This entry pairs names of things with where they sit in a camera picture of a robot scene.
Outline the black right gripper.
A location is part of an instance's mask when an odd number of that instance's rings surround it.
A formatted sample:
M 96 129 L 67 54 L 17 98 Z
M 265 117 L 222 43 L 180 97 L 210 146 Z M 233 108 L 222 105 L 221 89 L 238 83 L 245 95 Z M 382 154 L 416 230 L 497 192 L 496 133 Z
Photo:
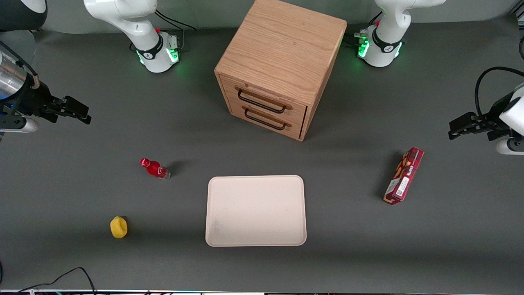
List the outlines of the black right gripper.
M 50 123 L 56 123 L 60 116 L 77 119 L 89 125 L 89 108 L 71 96 L 59 99 L 52 95 L 32 95 L 25 99 L 25 114 L 37 116 Z

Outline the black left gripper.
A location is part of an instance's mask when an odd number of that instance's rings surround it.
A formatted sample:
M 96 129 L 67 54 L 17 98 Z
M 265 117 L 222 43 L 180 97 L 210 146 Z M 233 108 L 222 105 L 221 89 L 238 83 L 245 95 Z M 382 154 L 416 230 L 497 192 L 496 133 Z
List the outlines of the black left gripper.
M 504 123 L 499 117 L 506 108 L 491 108 L 489 112 L 482 113 L 476 108 L 477 113 L 466 113 L 449 123 L 449 139 L 454 140 L 459 136 L 487 132 L 489 141 L 496 139 L 512 138 L 511 127 Z

